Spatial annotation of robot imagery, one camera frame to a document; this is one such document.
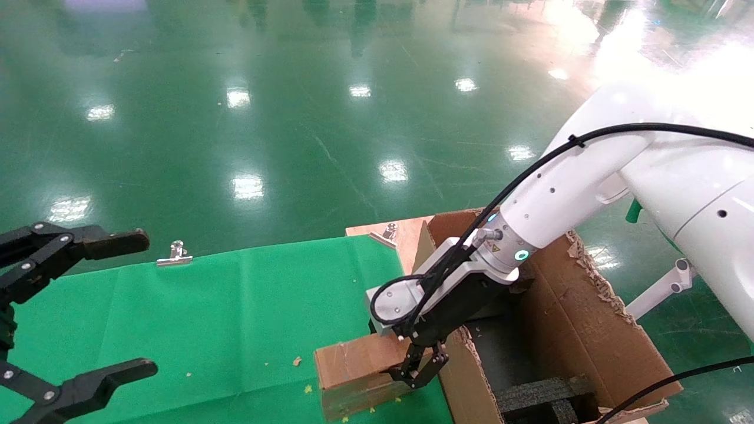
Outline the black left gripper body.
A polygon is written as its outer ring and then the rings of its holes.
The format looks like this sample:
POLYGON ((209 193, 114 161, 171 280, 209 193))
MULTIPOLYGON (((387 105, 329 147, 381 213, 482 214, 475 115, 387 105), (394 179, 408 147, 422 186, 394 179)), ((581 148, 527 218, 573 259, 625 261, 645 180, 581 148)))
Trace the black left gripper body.
POLYGON ((1 307, 1 354, 8 354, 14 348, 16 332, 15 311, 11 305, 1 307))

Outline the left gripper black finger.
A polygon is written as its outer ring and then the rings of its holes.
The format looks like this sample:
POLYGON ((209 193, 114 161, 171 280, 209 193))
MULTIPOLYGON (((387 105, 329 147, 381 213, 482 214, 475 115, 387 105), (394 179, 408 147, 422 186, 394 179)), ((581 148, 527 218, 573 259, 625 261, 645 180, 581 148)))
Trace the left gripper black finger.
POLYGON ((57 386, 5 360, 1 371, 3 387, 33 402, 13 423, 65 423, 106 408, 119 387, 156 375, 158 365, 149 359, 127 360, 78 374, 57 386))
POLYGON ((47 222, 1 235, 2 306, 24 304, 83 260, 104 260, 148 250, 143 229, 110 233, 96 225, 65 228, 47 222))

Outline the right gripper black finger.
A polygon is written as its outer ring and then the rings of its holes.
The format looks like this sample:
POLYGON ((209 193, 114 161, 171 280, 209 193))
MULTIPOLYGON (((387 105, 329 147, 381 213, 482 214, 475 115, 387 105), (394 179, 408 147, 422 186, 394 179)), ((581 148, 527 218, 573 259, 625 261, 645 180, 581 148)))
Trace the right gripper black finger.
POLYGON ((428 347, 410 343, 401 364, 389 368, 393 381, 402 382, 410 389, 420 389, 439 375, 439 371, 449 362, 445 345, 437 341, 431 346, 431 355, 425 360, 428 347))

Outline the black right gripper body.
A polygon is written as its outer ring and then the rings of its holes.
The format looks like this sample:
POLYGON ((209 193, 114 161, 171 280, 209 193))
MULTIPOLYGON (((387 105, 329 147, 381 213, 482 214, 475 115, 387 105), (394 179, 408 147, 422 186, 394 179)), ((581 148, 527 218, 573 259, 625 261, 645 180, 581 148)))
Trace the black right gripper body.
POLYGON ((481 272, 470 274, 450 290, 414 324, 411 343, 431 348, 444 343, 447 336, 496 300, 513 301, 530 289, 535 281, 532 272, 506 285, 493 281, 481 272))

